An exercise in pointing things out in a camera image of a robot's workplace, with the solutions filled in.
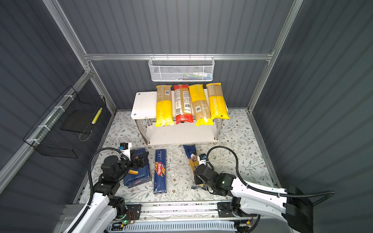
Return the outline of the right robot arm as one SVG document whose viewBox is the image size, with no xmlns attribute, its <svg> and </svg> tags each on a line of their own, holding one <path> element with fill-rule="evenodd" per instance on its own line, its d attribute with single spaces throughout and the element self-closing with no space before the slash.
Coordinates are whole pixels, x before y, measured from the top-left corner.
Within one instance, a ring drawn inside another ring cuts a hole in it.
<svg viewBox="0 0 373 233">
<path fill-rule="evenodd" d="M 314 207 L 335 194 L 332 190 L 307 194 L 295 186 L 273 188 L 247 182 L 240 175 L 237 157 L 235 175 L 217 173 L 209 161 L 209 153 L 202 157 L 204 160 L 195 169 L 195 175 L 212 195 L 231 197 L 229 211 L 236 216 L 270 216 L 286 222 L 297 232 L 311 233 L 314 229 Z"/>
</svg>

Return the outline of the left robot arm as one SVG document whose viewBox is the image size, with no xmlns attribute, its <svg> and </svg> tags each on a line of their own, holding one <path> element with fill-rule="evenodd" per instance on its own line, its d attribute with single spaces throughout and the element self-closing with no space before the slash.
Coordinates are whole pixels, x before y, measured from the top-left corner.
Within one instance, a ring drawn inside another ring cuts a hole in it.
<svg viewBox="0 0 373 233">
<path fill-rule="evenodd" d="M 98 182 L 93 183 L 91 164 L 96 155 L 111 150 L 118 155 L 111 155 L 102 163 L 102 174 Z M 102 148 L 97 150 L 88 162 L 89 199 L 79 214 L 65 230 L 66 233 L 103 233 L 117 216 L 126 215 L 124 198 L 116 196 L 120 182 L 128 174 L 136 174 L 138 168 L 145 167 L 149 153 L 146 151 L 130 160 L 124 152 L 130 149 Z"/>
</svg>

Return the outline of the yellow clear spaghetti bag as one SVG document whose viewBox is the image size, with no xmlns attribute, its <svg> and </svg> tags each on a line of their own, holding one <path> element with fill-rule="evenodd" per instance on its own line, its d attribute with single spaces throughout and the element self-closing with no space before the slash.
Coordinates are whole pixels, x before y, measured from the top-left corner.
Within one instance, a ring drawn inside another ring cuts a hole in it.
<svg viewBox="0 0 373 233">
<path fill-rule="evenodd" d="M 172 91 L 170 85 L 158 85 L 156 102 L 156 127 L 174 125 Z"/>
</svg>

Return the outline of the blue yellow spaghetti bag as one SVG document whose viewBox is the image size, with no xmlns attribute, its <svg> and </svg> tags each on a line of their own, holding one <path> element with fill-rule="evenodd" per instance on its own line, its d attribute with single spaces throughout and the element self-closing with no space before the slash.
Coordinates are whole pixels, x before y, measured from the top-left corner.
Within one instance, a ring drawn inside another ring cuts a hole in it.
<svg viewBox="0 0 373 233">
<path fill-rule="evenodd" d="M 189 165 L 192 170 L 192 189 L 203 189 L 206 190 L 205 184 L 202 182 L 202 180 L 195 174 L 195 171 L 197 167 L 199 166 L 199 161 L 197 159 L 197 150 L 195 145 L 183 145 L 185 153 L 187 155 L 187 159 L 189 162 Z"/>
</svg>

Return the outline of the red yellow spaghetti bag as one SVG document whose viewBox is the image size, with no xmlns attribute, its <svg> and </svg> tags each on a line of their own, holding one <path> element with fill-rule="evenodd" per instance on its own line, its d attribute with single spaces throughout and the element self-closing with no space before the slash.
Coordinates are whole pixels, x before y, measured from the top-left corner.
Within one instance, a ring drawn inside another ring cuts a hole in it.
<svg viewBox="0 0 373 233">
<path fill-rule="evenodd" d="M 176 124 L 194 123 L 187 84 L 174 86 Z"/>
</svg>

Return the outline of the yellow Pastatime spaghetti bag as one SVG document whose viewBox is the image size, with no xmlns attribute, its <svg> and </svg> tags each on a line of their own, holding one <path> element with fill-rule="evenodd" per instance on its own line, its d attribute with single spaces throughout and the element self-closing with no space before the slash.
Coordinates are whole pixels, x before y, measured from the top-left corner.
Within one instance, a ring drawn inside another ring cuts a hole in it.
<svg viewBox="0 0 373 233">
<path fill-rule="evenodd" d="M 212 119 L 230 119 L 222 92 L 221 83 L 206 85 Z"/>
</svg>

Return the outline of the yellow barcode spaghetti bag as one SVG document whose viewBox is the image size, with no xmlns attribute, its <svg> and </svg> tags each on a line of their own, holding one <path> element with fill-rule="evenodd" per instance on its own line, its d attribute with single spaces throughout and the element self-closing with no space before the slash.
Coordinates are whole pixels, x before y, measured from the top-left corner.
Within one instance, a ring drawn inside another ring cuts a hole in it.
<svg viewBox="0 0 373 233">
<path fill-rule="evenodd" d="M 194 116 L 196 118 L 196 126 L 214 125 L 203 85 L 191 85 L 188 89 L 191 97 Z"/>
</svg>

